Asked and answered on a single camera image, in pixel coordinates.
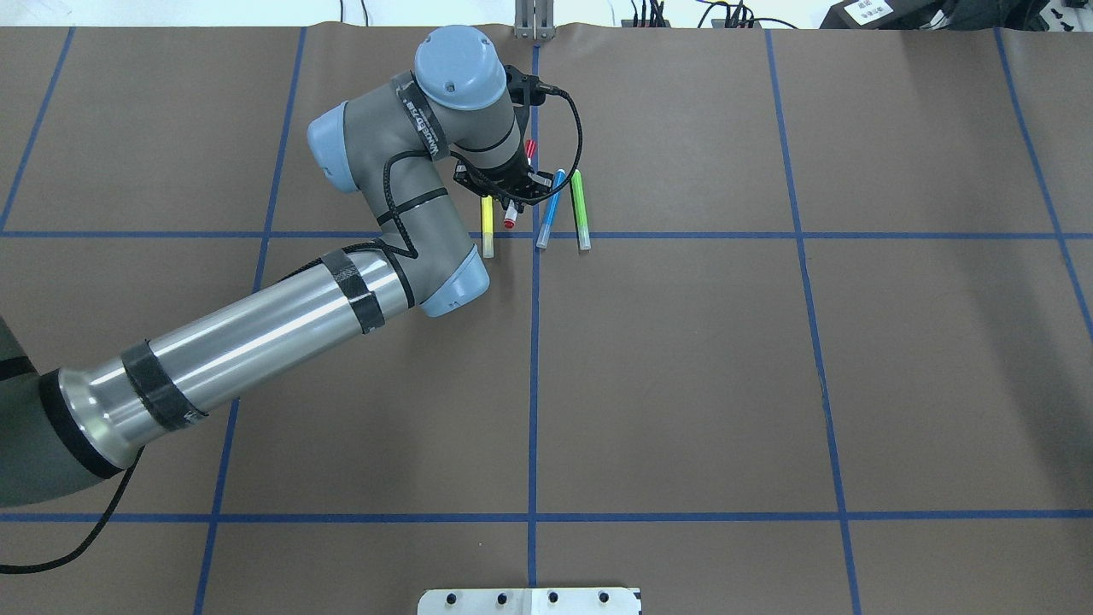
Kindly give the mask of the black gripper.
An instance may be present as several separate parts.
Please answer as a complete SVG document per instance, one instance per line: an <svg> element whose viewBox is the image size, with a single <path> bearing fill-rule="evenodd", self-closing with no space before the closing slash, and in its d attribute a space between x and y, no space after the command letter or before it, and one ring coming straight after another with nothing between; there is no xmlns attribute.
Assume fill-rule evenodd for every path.
<svg viewBox="0 0 1093 615"><path fill-rule="evenodd" d="M472 194L497 200L516 200L518 206L534 205L552 191L552 175L534 172L524 156L522 138L515 137L489 151L457 149L454 182Z"/></svg>

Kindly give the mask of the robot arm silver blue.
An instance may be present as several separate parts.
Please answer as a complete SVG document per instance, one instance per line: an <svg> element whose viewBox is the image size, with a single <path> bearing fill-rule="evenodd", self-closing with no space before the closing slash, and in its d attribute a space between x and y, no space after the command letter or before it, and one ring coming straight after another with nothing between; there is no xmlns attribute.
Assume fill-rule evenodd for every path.
<svg viewBox="0 0 1093 615"><path fill-rule="evenodd" d="M66 497L131 472L158 437L348 339L420 308L440 318L487 292L487 267L435 164L516 210L551 196L524 133L532 106L571 94L500 61L469 25L426 35L411 69L340 102L306 130L337 190L365 198L380 237L334 249L275 284L87 370L39 372L3 328L4 507Z"/></svg>

